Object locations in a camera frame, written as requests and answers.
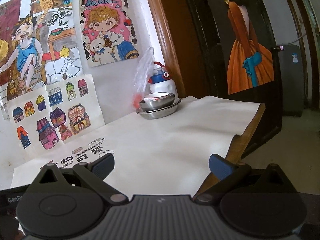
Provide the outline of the steel plate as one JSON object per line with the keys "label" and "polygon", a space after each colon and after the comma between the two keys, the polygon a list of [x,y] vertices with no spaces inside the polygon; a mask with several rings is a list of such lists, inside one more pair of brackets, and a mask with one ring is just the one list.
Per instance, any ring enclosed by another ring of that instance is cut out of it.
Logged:
{"label": "steel plate", "polygon": [[181,103],[181,99],[175,99],[174,103],[170,106],[163,107],[153,111],[145,111],[139,108],[135,111],[135,113],[147,120],[160,119],[175,113],[180,103]]}

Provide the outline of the white ceramic bowl front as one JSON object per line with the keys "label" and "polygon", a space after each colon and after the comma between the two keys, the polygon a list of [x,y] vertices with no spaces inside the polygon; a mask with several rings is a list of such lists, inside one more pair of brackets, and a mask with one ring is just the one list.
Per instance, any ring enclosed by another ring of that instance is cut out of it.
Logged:
{"label": "white ceramic bowl front", "polygon": [[170,96],[170,93],[167,92],[158,92],[158,93],[150,93],[146,94],[143,99],[145,102],[153,102],[153,101],[158,101],[161,99],[168,98]]}

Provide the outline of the white printed table mat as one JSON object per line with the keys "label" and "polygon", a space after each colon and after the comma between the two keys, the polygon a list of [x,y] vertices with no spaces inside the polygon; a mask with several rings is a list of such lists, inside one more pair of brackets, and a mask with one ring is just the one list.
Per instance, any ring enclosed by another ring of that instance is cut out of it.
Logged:
{"label": "white printed table mat", "polygon": [[193,196],[209,174],[210,156],[225,157],[258,108],[258,103],[190,96],[161,119],[131,113],[15,168],[11,185],[30,184],[49,162],[70,168],[110,153],[115,167],[105,181],[128,197]]}

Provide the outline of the colourful houses drawing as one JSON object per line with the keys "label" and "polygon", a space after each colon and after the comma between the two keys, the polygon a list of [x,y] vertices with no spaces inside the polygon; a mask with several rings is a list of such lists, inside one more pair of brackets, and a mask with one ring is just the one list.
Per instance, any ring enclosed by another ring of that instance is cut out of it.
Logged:
{"label": "colourful houses drawing", "polygon": [[89,74],[32,90],[10,100],[7,110],[27,160],[59,150],[105,123]]}

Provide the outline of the grey appliance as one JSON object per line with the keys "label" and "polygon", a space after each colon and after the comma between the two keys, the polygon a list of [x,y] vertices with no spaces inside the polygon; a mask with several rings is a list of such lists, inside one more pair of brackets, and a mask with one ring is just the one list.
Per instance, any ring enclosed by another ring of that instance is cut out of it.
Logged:
{"label": "grey appliance", "polygon": [[283,115],[301,116],[304,110],[303,62],[298,45],[281,44],[275,47],[278,53],[283,89]]}

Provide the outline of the white blue water bottle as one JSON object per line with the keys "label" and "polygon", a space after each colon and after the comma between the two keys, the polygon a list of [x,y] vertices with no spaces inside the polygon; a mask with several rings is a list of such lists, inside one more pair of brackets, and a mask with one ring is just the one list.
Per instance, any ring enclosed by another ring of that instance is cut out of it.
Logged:
{"label": "white blue water bottle", "polygon": [[178,92],[174,80],[171,78],[165,65],[160,62],[154,62],[153,72],[148,80],[151,93],[167,92],[173,93],[178,98]]}

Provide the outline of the clear plastic bag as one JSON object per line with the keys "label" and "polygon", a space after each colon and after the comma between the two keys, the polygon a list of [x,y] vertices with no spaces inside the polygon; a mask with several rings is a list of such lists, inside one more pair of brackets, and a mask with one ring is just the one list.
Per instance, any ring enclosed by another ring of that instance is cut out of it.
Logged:
{"label": "clear plastic bag", "polygon": [[153,54],[154,48],[149,47],[138,62],[133,79],[132,107],[134,109],[139,108],[139,102],[143,100],[148,80],[152,75],[154,68]]}

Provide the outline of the orange dress lady painting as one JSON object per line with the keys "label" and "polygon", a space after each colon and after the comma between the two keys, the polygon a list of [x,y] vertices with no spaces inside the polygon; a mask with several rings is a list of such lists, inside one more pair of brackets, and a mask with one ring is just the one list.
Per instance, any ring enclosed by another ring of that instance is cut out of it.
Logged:
{"label": "orange dress lady painting", "polygon": [[261,0],[208,0],[226,62],[229,94],[274,81]]}

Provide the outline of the girl with bear drawing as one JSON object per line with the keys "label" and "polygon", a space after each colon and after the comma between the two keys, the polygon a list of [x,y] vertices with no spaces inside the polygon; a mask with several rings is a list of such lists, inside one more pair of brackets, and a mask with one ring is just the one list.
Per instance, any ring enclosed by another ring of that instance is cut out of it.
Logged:
{"label": "girl with bear drawing", "polygon": [[139,57],[127,0],[79,0],[82,43],[89,67]]}

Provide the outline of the boy on bench drawing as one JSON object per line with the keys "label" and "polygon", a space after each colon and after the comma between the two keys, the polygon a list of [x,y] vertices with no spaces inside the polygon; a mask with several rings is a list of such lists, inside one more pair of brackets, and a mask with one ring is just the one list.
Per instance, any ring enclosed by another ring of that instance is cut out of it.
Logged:
{"label": "boy on bench drawing", "polygon": [[1,3],[1,114],[10,100],[82,74],[73,0]]}

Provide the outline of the wooden door frame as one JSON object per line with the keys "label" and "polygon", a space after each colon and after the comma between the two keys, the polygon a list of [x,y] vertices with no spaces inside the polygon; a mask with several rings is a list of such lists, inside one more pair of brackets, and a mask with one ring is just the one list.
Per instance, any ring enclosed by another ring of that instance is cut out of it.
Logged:
{"label": "wooden door frame", "polygon": [[185,97],[185,87],[180,71],[178,57],[171,36],[168,19],[161,0],[148,0],[153,22],[159,39],[165,66],[176,83],[178,95]]}

